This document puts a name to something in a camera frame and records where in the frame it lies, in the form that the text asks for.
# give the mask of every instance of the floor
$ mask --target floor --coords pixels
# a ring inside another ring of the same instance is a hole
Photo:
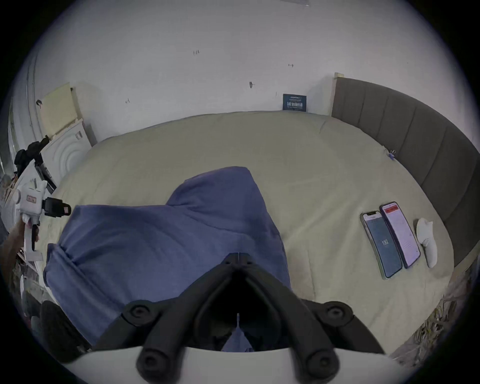
[[[478,275],[478,260],[451,281],[437,308],[425,323],[390,358],[405,367],[418,367],[431,355],[459,317]]]

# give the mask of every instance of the red label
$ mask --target red label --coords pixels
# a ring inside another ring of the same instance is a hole
[[[384,208],[384,211],[385,211],[385,213],[389,214],[389,213],[395,212],[398,209],[399,209],[398,205],[395,204],[395,205],[393,205],[389,208]]]

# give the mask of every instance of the black plastic mount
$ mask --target black plastic mount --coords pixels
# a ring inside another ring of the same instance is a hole
[[[143,346],[137,370],[150,383],[178,377],[185,346],[221,350],[238,325],[255,351],[292,348],[297,378],[326,383],[339,369],[334,348],[384,351],[339,301],[300,300],[246,253],[231,253],[177,298],[129,303],[94,350]]]
[[[42,208],[45,211],[45,216],[50,217],[70,216],[72,213],[72,207],[53,197],[47,197],[42,203]]]

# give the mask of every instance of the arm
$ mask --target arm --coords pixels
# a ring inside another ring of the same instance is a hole
[[[24,245],[25,223],[19,220],[0,248],[0,269],[5,284],[10,284],[15,258]]]

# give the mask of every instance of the white panel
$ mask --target white panel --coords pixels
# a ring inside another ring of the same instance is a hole
[[[83,159],[92,146],[88,141],[82,121],[66,128],[52,138],[40,152],[53,181],[58,187],[61,180]]]

